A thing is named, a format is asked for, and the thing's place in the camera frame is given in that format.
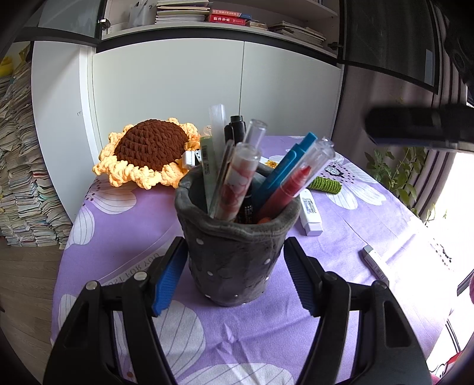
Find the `silver screw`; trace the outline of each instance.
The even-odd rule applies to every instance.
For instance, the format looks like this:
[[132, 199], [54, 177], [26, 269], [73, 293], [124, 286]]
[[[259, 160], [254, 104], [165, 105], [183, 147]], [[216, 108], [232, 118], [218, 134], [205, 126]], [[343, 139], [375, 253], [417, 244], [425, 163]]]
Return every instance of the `silver screw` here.
[[133, 274], [135, 281], [144, 281], [146, 280], [146, 277], [148, 277], [148, 274], [144, 271], [139, 271], [138, 273]]
[[95, 290], [97, 288], [97, 282], [96, 281], [89, 281], [86, 283], [86, 289], [87, 290]]
[[387, 288], [387, 284], [384, 282], [384, 281], [375, 281], [374, 282], [374, 285], [382, 288], [382, 289], [386, 289]]
[[335, 281], [337, 280], [337, 274], [336, 273], [333, 273], [332, 271], [329, 271], [327, 273], [324, 273], [324, 277], [328, 280], [328, 281]]

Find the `brown crocheted flower center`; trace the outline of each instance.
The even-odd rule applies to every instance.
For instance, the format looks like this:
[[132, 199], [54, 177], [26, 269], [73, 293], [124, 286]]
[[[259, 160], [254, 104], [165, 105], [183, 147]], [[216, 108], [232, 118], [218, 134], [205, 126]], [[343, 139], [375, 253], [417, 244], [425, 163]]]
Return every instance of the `brown crocheted flower center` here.
[[178, 125], [150, 119], [132, 127], [115, 148], [117, 159], [134, 166], [161, 171], [164, 165], [180, 159], [188, 136]]

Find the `floral tablecloth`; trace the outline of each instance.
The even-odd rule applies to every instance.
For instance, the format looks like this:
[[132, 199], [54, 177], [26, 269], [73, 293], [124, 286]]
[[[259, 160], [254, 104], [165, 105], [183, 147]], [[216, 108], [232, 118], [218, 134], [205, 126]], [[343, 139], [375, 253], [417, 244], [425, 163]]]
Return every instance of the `floral tablecloth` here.
[[[266, 137], [263, 156], [280, 160], [302, 137]], [[456, 297], [449, 262], [421, 221], [393, 195], [342, 156], [322, 174], [342, 183], [339, 194], [313, 192], [324, 232], [307, 237], [298, 221], [297, 237], [325, 270], [349, 282], [370, 284], [363, 264], [370, 244], [393, 268], [391, 289], [426, 356], [437, 341]], [[52, 342], [76, 296], [89, 280], [123, 282], [162, 256], [182, 235], [174, 209], [174, 189], [149, 191], [127, 183], [120, 188], [97, 179], [89, 189], [64, 251], [53, 301]], [[115, 313], [123, 376], [134, 380], [121, 314]], [[281, 256], [266, 292], [236, 308], [220, 308], [198, 293], [185, 268], [168, 310], [154, 319], [157, 334], [178, 383], [272, 384], [296, 382], [318, 319], [301, 306]], [[349, 319], [338, 381], [348, 378], [354, 359], [358, 314]]]

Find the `gray clay pen holder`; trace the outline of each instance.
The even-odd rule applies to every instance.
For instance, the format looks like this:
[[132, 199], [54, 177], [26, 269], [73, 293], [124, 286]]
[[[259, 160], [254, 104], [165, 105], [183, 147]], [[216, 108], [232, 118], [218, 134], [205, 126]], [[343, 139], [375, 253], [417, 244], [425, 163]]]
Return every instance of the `gray clay pen holder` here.
[[[259, 165], [257, 172], [272, 171]], [[254, 177], [258, 183], [260, 175]], [[300, 214], [297, 199], [270, 222], [244, 225], [207, 215], [201, 166], [176, 189], [174, 205], [189, 248], [189, 268], [199, 291], [221, 306], [238, 306], [264, 291], [286, 234]]]

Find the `wooden floor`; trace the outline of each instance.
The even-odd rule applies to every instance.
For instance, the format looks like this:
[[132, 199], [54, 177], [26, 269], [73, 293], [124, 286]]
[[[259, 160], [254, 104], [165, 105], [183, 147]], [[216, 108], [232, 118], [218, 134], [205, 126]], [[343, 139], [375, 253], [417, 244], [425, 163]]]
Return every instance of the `wooden floor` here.
[[40, 382], [51, 352], [51, 311], [63, 252], [54, 247], [9, 247], [0, 237], [0, 327]]

